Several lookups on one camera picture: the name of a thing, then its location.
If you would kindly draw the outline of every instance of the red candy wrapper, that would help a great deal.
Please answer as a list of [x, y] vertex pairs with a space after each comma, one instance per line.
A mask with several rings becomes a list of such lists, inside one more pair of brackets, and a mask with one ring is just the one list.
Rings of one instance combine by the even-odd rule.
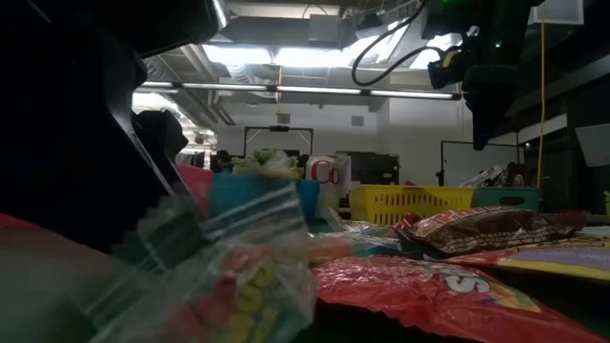
[[606, 342], [475, 269], [372, 256], [343, 257], [314, 274], [320, 300], [384, 312], [427, 333], [495, 343]]

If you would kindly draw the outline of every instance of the yellow plastic basket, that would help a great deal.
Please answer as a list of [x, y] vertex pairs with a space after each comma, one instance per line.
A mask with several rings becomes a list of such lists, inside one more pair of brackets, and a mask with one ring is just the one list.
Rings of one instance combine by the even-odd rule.
[[393, 225], [407, 213], [427, 218], [470, 208], [474, 188], [365, 185], [350, 191], [353, 220]]

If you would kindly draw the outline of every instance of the green crate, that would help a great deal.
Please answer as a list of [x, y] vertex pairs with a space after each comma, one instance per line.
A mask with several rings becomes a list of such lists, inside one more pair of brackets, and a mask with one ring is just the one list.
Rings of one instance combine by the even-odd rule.
[[475, 190], [472, 207], [512, 206], [538, 212], [539, 203], [539, 189], [485, 187]]

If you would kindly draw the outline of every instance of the brown snack bag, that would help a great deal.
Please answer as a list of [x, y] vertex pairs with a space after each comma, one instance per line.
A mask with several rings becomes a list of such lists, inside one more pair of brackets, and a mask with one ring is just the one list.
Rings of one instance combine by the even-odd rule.
[[449, 210], [400, 232], [432, 250], [433, 257], [447, 257], [568, 238], [584, 225], [583, 213], [540, 214], [490, 206]]

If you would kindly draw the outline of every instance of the black cable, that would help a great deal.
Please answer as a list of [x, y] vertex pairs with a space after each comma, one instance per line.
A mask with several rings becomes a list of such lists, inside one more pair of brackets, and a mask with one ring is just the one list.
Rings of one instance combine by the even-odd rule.
[[307, 13], [307, 10], [311, 7], [311, 6], [316, 6], [317, 8], [321, 9], [324, 14], [328, 15], [328, 12], [323, 9], [321, 6], [317, 5], [317, 4], [309, 4], [307, 5], [307, 7], [305, 8], [305, 10], [303, 11], [303, 15], [301, 15], [301, 19], [305, 19], [305, 13]]
[[372, 49], [377, 43], [381, 42], [383, 39], [385, 39], [387, 36], [393, 34], [394, 32], [406, 27], [407, 25], [411, 24], [416, 18], [417, 16], [423, 11], [423, 8], [426, 6], [426, 2], [428, 0], [422, 0], [421, 1], [421, 5], [419, 5], [419, 7], [417, 8], [416, 12], [413, 13], [413, 15], [411, 15], [409, 18], [407, 18], [407, 20], [405, 20], [404, 22], [396, 25], [395, 28], [388, 30], [384, 33], [382, 33], [376, 40], [375, 42], [371, 43], [368, 47], [366, 47], [366, 49], [364, 49], [360, 55], [356, 58], [356, 61], [354, 61], [354, 65], [352, 66], [352, 80], [354, 81], [355, 84], [359, 85], [360, 87], [368, 87], [371, 86], [377, 82], [379, 82], [381, 79], [383, 79], [384, 77], [386, 77], [390, 72], [392, 72], [394, 69], [398, 68], [398, 66], [400, 66], [400, 64], [402, 64], [404, 61], [408, 60], [409, 58], [413, 57], [415, 54], [420, 53], [424, 50], [436, 50], [438, 52], [438, 54], [440, 54], [440, 57], [442, 58], [442, 53], [444, 52], [443, 50], [439, 49], [439, 48], [434, 48], [434, 47], [421, 47], [419, 49], [415, 49], [409, 53], [407, 53], [406, 56], [403, 56], [402, 58], [400, 58], [399, 60], [397, 60], [390, 68], [388, 68], [386, 71], [384, 71], [380, 76], [374, 78], [371, 81], [366, 81], [366, 82], [360, 82], [358, 81], [357, 77], [356, 77], [356, 71], [358, 69], [358, 65], [360, 64], [360, 62], [362, 61], [362, 58], [364, 58], [364, 56], [366, 55], [367, 52], [369, 52], [370, 49]]

